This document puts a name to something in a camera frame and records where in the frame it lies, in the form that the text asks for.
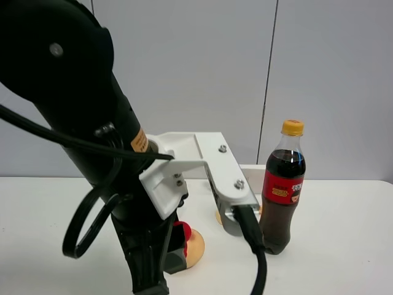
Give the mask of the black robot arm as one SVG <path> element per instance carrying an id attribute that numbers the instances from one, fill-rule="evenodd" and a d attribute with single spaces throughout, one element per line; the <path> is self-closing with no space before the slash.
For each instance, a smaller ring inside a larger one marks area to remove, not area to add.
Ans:
<path id="1" fill-rule="evenodd" d="M 42 128 L 6 108 L 1 117 L 62 146 L 91 184 L 62 251 L 80 258 L 107 219 L 119 238 L 135 294 L 168 294 L 165 259 L 176 213 L 161 218 L 140 176 L 171 157 L 154 151 L 112 72 L 110 32 L 77 1 L 1 2 L 1 83 L 30 101 Z"/>

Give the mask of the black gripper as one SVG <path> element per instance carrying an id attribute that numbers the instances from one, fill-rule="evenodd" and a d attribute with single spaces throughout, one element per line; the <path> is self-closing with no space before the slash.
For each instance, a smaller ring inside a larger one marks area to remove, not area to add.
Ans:
<path id="1" fill-rule="evenodd" d="M 116 181 L 109 188 L 120 196 L 112 221 L 131 272 L 133 294 L 166 295 L 163 275 L 186 269 L 184 233 L 175 228 L 177 213 L 162 219 L 140 181 Z"/>

